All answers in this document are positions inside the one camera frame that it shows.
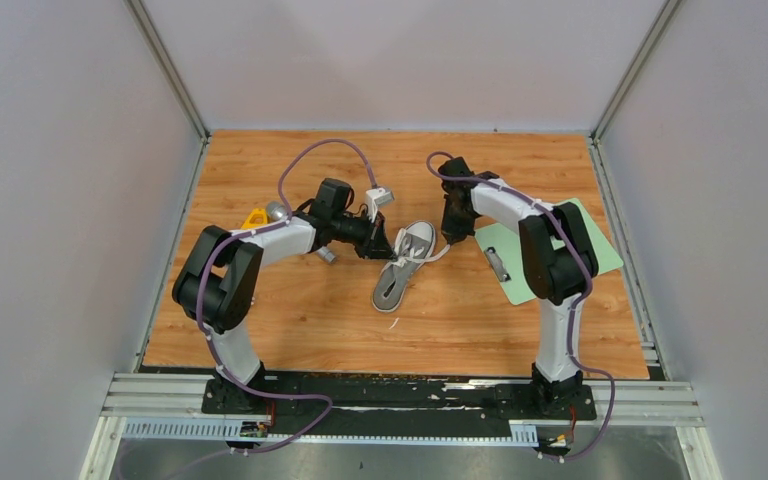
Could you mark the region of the grey canvas sneaker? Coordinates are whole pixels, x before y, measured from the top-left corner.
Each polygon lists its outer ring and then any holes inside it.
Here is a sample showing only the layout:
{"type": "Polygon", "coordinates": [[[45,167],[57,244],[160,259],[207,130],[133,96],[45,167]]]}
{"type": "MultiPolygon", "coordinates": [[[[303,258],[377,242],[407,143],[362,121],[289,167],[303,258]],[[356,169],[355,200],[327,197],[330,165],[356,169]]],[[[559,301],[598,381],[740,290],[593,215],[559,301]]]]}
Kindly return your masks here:
{"type": "MultiPolygon", "coordinates": [[[[432,252],[436,249],[436,230],[434,226],[424,220],[415,221],[406,226],[414,238],[415,245],[429,246],[434,242],[432,252]]],[[[379,280],[373,289],[371,301],[373,307],[383,313],[393,312],[401,305],[411,278],[424,264],[408,263],[403,267],[385,266],[382,268],[379,280]]]]}

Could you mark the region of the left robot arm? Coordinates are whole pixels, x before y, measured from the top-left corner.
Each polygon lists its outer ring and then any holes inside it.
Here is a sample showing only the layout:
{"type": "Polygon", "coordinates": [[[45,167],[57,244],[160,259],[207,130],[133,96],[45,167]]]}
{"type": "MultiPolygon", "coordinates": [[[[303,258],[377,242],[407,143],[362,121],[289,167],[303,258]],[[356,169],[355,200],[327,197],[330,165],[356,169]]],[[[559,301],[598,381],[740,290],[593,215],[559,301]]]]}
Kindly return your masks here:
{"type": "Polygon", "coordinates": [[[263,363],[245,324],[262,268],[333,241],[351,245],[361,259],[394,258],[380,211],[393,201],[393,193],[373,187],[365,192],[360,210],[351,212],[354,197],[348,183],[326,178],[313,198],[279,220],[233,231],[210,225],[190,251],[172,299],[204,334],[218,375],[231,383],[228,400],[239,411],[256,412],[266,400],[266,386],[258,380],[263,363]]]}

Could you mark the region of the white shoelace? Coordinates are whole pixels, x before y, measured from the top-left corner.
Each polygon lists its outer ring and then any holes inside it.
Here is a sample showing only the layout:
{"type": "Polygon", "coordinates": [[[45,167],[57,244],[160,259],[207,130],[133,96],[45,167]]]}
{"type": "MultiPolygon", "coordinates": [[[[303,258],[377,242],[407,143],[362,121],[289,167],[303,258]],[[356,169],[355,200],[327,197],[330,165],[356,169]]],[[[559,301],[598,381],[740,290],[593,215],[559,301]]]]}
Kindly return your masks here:
{"type": "Polygon", "coordinates": [[[401,228],[395,238],[395,247],[393,249],[395,258],[387,262],[386,266],[403,267],[408,263],[425,264],[440,260],[450,250],[451,246],[446,244],[438,253],[432,252],[435,245],[431,242],[429,246],[415,245],[414,238],[418,238],[410,233],[408,228],[401,228]]]}

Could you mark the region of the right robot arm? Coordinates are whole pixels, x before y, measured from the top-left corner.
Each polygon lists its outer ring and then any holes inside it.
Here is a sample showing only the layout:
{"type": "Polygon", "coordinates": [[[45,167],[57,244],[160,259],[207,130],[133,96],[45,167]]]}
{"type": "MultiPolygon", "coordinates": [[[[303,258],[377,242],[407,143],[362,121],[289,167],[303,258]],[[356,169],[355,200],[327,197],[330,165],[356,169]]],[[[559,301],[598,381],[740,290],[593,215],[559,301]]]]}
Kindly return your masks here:
{"type": "Polygon", "coordinates": [[[477,174],[461,157],[446,155],[429,170],[442,181],[441,230],[448,244],[474,235],[480,217],[517,235],[526,284],[540,301],[531,403],[544,417],[558,416],[583,388],[577,322],[599,270],[581,210],[570,202],[553,205],[530,197],[492,172],[477,174]]]}

